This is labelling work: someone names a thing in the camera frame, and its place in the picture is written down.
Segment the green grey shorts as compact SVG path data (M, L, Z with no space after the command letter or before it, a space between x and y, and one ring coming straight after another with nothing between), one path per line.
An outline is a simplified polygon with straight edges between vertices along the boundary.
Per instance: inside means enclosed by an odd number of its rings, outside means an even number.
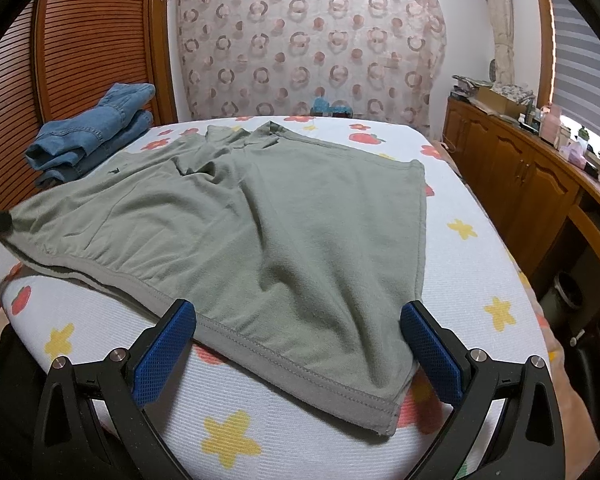
M391 436L414 372L399 318L422 294L424 165L268 122L120 153L12 208L2 244L163 315L317 410Z

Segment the folded blue denim jeans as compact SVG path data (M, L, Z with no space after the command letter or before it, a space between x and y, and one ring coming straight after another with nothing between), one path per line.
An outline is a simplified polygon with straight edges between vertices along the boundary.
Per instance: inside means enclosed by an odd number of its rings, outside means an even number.
M155 93L153 84L117 82L89 110L46 122L24 152L40 174L35 185L78 180L140 138L154 122L145 105Z

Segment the white fruit-print bed sheet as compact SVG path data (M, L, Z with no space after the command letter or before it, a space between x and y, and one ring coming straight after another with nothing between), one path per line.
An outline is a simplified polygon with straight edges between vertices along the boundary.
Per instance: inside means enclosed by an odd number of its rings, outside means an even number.
M546 355L524 281L486 214L420 133L407 126L279 117L291 131L425 167L426 270L422 301L469 348L522 362ZM61 351L73 362L132 344L142 312L25 268L0 244L0 328L10 325L46 372ZM196 479L402 479L449 415L422 375L387 439L308 410L205 348L190 348L148 408L166 444Z

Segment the brown louvered wardrobe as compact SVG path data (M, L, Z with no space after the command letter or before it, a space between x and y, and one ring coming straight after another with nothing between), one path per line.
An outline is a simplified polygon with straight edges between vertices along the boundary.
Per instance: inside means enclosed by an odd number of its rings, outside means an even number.
M0 212L35 193L24 151L50 120L94 106L116 82L150 82L161 126L176 114L168 0L29 0L0 40Z

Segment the brown wooden sideboard cabinet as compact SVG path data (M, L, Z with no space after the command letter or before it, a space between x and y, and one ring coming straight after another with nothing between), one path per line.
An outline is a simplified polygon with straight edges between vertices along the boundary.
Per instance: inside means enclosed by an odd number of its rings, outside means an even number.
M455 98L443 140L536 296L567 303L554 329L576 338L600 319L600 182L536 136Z

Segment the pink container on cabinet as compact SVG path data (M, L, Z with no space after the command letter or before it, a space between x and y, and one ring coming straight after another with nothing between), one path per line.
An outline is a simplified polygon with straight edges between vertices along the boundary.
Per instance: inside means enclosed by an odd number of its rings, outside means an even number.
M553 103L545 105L542 108L539 136L544 142L551 146L556 146L559 139L560 128L562 128L560 114L562 114L562 109Z

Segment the pink circle-pattern curtain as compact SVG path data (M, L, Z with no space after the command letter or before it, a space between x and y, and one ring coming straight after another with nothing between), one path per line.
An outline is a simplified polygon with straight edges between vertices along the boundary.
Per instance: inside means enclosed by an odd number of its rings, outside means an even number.
M193 118L306 116L323 101L430 129L446 46L439 0L176 0L176 8Z

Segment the small blue toy item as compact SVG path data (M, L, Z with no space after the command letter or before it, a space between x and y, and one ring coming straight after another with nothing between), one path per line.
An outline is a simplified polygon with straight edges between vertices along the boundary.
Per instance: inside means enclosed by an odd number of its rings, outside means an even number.
M323 98L316 98L311 106L310 115L315 117L352 118L353 110L343 100L328 102Z

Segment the cardboard box on cabinet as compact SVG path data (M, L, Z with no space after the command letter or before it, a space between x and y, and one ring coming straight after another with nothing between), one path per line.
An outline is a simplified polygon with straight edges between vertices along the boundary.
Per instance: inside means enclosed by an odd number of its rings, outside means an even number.
M524 104L518 104L486 87L478 89L472 97L472 102L475 107L480 108L486 114L513 117L515 119L527 110Z

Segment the grey striped window blind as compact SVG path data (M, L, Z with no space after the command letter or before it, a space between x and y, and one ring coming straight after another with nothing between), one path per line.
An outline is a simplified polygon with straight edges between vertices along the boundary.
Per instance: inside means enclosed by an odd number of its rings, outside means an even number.
M600 136L600 40L569 0L550 0L555 37L554 102Z

